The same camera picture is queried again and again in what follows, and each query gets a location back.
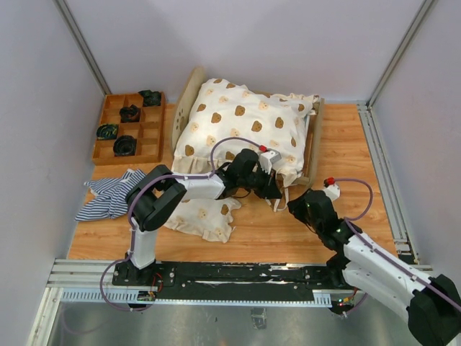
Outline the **wooden compartment tray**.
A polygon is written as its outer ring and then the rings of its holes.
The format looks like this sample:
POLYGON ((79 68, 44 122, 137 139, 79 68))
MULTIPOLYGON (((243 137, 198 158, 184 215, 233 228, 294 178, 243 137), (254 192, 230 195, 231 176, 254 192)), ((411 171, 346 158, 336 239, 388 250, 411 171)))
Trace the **wooden compartment tray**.
POLYGON ((162 159, 164 149, 164 123, 166 114, 166 98, 161 92, 161 105, 144 107, 143 98, 138 92, 132 94, 108 94, 103 101, 99 125, 106 123, 118 124, 118 135, 114 140, 98 141, 96 139, 92 160, 97 166, 118 164, 157 163, 162 159), (119 111, 123 107, 136 105, 141 109, 138 123, 121 123, 119 111), (123 135, 137 139, 134 156, 115 157, 112 147, 114 142, 123 135))

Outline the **black rolled sock top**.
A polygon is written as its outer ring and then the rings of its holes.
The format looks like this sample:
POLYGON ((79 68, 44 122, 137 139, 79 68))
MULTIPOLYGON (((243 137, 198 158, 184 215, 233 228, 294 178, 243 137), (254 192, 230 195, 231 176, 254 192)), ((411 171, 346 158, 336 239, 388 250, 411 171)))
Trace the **black rolled sock top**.
POLYGON ((145 89, 138 93, 143 98, 144 107, 158 107, 161 105, 161 92, 145 89))

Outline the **aluminium corner post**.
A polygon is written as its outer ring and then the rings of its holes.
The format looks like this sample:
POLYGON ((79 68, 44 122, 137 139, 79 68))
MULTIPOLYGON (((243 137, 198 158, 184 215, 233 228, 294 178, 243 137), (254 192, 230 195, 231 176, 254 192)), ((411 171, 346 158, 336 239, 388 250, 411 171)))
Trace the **aluminium corner post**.
POLYGON ((404 55, 407 53, 412 42, 416 38, 421 28, 424 26, 425 21, 429 18, 431 12, 437 4, 437 0, 423 0, 421 2, 421 5, 411 20, 410 25, 408 26, 397 48, 395 49, 392 58, 385 67, 385 70, 381 74, 375 88, 372 90, 372 93, 366 102, 368 109, 372 109, 376 101, 379 99, 387 83, 390 81, 393 73, 399 66, 404 55))
POLYGON ((81 31, 79 25, 71 11, 70 6, 65 0, 53 0, 56 9, 65 22, 68 31, 74 39, 82 57, 84 58, 89 70, 104 95, 111 94, 112 91, 107 83, 98 63, 81 31))

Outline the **black rolled sock middle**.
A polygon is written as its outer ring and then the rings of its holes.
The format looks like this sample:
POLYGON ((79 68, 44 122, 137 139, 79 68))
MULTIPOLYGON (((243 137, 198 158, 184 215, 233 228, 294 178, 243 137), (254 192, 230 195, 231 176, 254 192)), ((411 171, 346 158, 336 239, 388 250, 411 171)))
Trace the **black rolled sock middle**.
POLYGON ((140 121, 141 109, 136 105, 123 107, 119 111, 121 123, 138 123, 140 121))

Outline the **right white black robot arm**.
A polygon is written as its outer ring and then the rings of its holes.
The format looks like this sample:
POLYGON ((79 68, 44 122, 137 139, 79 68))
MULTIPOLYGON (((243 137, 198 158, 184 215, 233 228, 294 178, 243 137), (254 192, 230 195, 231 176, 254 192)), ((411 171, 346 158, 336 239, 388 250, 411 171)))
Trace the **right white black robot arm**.
POLYGON ((326 279, 350 285, 387 306, 421 345, 448 345, 460 334, 460 294, 446 275, 430 275, 393 256, 349 218, 339 218, 325 190, 307 190, 289 212, 336 254, 326 279))

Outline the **black rolled sock bottom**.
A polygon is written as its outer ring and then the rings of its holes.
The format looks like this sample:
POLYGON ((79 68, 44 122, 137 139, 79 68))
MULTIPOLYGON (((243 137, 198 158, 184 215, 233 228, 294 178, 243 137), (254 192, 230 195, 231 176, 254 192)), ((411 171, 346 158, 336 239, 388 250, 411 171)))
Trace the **black rolled sock bottom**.
POLYGON ((112 147, 115 157, 134 156, 137 148, 137 139, 130 135, 120 136, 112 147))

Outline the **left aluminium corner post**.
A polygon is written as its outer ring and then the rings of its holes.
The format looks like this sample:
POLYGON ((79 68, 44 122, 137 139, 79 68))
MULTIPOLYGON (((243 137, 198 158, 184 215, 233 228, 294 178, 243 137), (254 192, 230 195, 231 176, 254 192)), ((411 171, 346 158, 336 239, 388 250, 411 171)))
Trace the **left aluminium corner post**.
POLYGON ((98 63, 81 31, 79 25, 71 11, 70 6, 65 0, 53 0, 56 9, 65 22, 68 31, 74 39, 82 57, 84 58, 89 70, 104 95, 111 94, 112 91, 107 83, 98 63))

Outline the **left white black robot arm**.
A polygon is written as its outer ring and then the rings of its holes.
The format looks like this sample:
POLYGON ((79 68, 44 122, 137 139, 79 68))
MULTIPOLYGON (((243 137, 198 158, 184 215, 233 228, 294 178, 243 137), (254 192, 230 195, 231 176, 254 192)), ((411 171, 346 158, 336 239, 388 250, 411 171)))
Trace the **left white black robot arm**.
POLYGON ((222 200, 244 189, 261 199, 280 199, 273 163, 281 156, 266 149, 243 149, 231 162, 204 174, 179 174, 159 165, 129 191, 125 201, 130 224, 130 248, 117 262, 113 285, 150 285, 164 273, 156 264, 155 246, 161 228, 185 200, 222 200))

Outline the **blue striped cloth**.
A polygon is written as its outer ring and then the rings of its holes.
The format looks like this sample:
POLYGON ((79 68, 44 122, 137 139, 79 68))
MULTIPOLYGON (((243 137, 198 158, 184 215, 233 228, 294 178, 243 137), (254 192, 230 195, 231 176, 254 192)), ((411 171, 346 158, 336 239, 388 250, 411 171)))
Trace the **blue striped cloth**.
POLYGON ((102 178, 85 182, 94 197, 77 213, 75 220, 98 221, 124 216, 128 211, 125 201, 127 194, 145 176, 141 169, 128 169, 118 178, 102 178))

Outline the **aluminium rail frame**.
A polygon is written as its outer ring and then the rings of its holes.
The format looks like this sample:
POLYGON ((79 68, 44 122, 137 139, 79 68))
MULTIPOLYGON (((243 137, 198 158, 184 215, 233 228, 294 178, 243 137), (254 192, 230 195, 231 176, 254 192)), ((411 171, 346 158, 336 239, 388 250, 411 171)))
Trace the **aluminium rail frame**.
MULTIPOLYGON (((366 106, 322 104, 314 185, 326 177, 347 177, 335 202, 353 222, 389 253, 416 265, 418 258, 399 211, 379 185, 372 119, 366 106)), ((352 291, 334 285, 326 260, 333 255, 287 210, 274 212, 249 195, 234 214, 228 242, 213 243, 163 228, 156 257, 164 287, 156 304, 212 306, 321 306, 352 291)), ((128 244, 125 221, 79 226, 73 259, 57 259, 47 281, 69 301, 101 301, 128 307, 138 289, 132 278, 113 276, 113 259, 128 244)))

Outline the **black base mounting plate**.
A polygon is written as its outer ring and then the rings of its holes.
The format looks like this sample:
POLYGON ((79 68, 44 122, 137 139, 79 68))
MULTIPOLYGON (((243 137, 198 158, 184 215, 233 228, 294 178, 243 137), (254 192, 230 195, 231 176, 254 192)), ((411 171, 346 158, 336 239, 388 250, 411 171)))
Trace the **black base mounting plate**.
POLYGON ((315 290, 354 290, 338 270, 288 263, 157 262, 138 269, 124 262, 112 284, 150 288, 158 299, 217 302, 310 301, 315 290))

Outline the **right aluminium corner post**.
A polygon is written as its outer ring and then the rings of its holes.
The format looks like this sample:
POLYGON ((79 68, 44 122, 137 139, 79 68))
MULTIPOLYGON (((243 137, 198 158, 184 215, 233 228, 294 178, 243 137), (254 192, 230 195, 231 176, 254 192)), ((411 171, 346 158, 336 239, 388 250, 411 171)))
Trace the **right aluminium corner post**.
POLYGON ((407 53, 412 42, 416 38, 421 28, 424 26, 425 21, 429 18, 431 12, 437 4, 437 0, 423 0, 421 2, 421 5, 411 20, 410 25, 408 26, 397 48, 395 49, 392 58, 385 67, 385 70, 381 74, 375 88, 372 90, 372 93, 366 102, 368 109, 372 109, 376 101, 379 99, 387 83, 390 81, 393 73, 399 66, 404 55, 407 53))

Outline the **small bear print pillow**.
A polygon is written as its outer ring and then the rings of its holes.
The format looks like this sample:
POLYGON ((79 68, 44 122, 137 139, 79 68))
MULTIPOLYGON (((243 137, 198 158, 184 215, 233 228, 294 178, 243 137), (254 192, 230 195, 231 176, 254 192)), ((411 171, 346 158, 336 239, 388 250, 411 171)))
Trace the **small bear print pillow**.
POLYGON ((180 202, 164 226, 209 242, 226 243, 235 228, 231 212, 240 208, 234 198, 186 200, 180 202))

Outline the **black green rolled sock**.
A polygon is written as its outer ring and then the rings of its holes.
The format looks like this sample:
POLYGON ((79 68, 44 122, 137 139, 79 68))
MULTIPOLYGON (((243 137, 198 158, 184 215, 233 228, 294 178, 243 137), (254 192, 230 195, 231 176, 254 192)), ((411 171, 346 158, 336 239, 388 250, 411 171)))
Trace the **black green rolled sock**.
POLYGON ((102 124, 97 128, 97 140, 98 141, 109 141, 117 138, 118 135, 118 124, 106 123, 102 124))

